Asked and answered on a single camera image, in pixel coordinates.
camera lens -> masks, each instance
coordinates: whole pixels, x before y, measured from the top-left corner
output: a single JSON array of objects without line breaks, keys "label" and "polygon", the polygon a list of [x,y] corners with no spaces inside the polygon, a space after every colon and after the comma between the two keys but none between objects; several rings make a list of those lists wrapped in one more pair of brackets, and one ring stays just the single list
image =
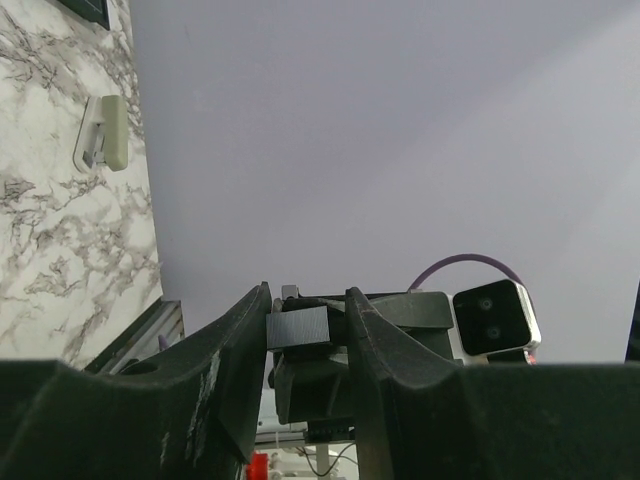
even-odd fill
[{"label": "camera lens", "polygon": [[487,328],[487,337],[489,337],[491,340],[499,339],[500,335],[502,335],[502,332],[500,331],[500,327]]},{"label": "camera lens", "polygon": [[491,310],[491,307],[493,307],[493,301],[490,298],[483,298],[482,300],[480,300],[479,304],[480,308],[485,312],[487,310]]}]

light switch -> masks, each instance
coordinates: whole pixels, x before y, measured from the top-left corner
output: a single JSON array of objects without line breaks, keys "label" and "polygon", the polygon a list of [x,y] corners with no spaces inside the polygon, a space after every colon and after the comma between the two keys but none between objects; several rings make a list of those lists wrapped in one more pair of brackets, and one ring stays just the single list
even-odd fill
[{"label": "light switch", "polygon": [[95,173],[102,165],[114,172],[127,168],[127,105],[120,95],[89,98],[80,125],[73,162],[83,173]]}]

camera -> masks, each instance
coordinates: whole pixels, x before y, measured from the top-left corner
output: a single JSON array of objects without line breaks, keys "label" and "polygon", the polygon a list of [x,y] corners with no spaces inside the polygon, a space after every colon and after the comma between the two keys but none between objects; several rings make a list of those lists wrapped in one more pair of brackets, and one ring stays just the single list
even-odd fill
[{"label": "camera", "polygon": [[529,294],[512,280],[457,293],[453,310],[467,355],[530,350],[540,344],[540,329]]}]

marble pattern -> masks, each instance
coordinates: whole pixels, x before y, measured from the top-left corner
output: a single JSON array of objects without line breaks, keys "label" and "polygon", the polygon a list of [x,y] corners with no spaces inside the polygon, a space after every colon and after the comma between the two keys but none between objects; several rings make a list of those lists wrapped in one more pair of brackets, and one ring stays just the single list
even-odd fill
[{"label": "marble pattern", "polygon": [[[0,1],[0,357],[83,367],[161,294],[128,0],[111,31]],[[78,172],[90,95],[123,95],[129,167]]]}]

black cable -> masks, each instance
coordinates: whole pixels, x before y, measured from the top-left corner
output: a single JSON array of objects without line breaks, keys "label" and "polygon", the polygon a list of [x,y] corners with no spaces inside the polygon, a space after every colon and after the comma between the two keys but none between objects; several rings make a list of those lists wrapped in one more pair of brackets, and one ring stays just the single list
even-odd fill
[{"label": "black cable", "polygon": [[[311,472],[316,475],[317,477],[326,477],[328,474],[331,473],[331,470],[333,470],[333,467],[336,466],[336,463],[338,463],[338,460],[340,460],[340,458],[342,458],[342,455],[344,454],[344,452],[347,451],[348,448],[353,447],[355,445],[355,443],[350,443],[349,445],[347,445],[346,447],[344,447],[340,453],[338,454],[338,456],[336,457],[336,459],[333,461],[333,463],[331,464],[331,466],[329,467],[329,470],[327,470],[324,473],[318,473],[316,471],[315,468],[313,468],[313,465],[311,465],[311,459],[309,458],[309,454],[307,453],[307,450],[305,448],[298,448],[297,450],[302,453],[305,458],[307,459],[307,463],[309,464],[309,468],[311,469]],[[358,465],[358,462],[356,462],[355,460],[348,458],[349,460],[351,460],[353,463],[355,463],[356,465]]]},{"label": "black cable", "polygon": [[[317,455],[317,453],[315,453],[315,452],[307,452],[304,448],[296,448],[296,450],[297,450],[299,453],[301,453],[302,455],[304,455],[304,454],[306,453],[306,454],[307,454],[307,455],[309,455],[310,457],[313,457],[314,455]],[[341,458],[342,458],[343,460],[349,460],[349,461],[350,461],[351,463],[353,463],[354,465],[358,465],[358,462],[356,462],[356,461],[355,461],[353,458],[351,458],[351,457],[347,457],[346,455],[343,455]]]}]

